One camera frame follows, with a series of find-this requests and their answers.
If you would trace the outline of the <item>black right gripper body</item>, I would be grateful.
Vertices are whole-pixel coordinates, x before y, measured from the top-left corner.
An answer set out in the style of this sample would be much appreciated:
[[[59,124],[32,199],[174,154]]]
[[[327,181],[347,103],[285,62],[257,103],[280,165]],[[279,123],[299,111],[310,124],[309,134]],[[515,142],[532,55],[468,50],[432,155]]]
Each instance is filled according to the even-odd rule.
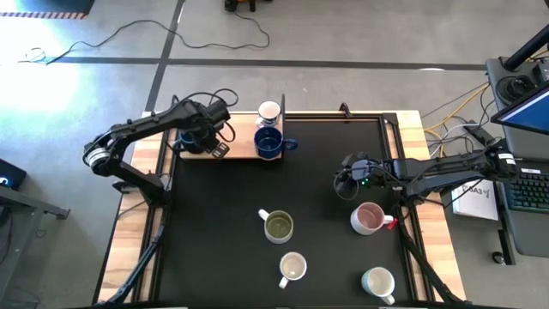
[[[351,178],[347,182],[366,186],[386,185],[383,163],[370,159],[363,152],[347,155],[342,161],[341,166],[341,170],[348,170],[350,172]]]

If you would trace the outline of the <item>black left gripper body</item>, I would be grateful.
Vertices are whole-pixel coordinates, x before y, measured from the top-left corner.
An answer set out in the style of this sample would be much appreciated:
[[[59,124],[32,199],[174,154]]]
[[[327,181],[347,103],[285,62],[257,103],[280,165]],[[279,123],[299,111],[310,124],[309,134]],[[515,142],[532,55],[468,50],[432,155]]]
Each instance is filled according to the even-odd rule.
[[[202,103],[187,100],[187,107],[192,107],[197,115],[191,119],[191,128],[186,130],[186,145],[218,146],[220,140],[216,137],[224,123],[230,119],[228,105],[223,100],[205,106]]]

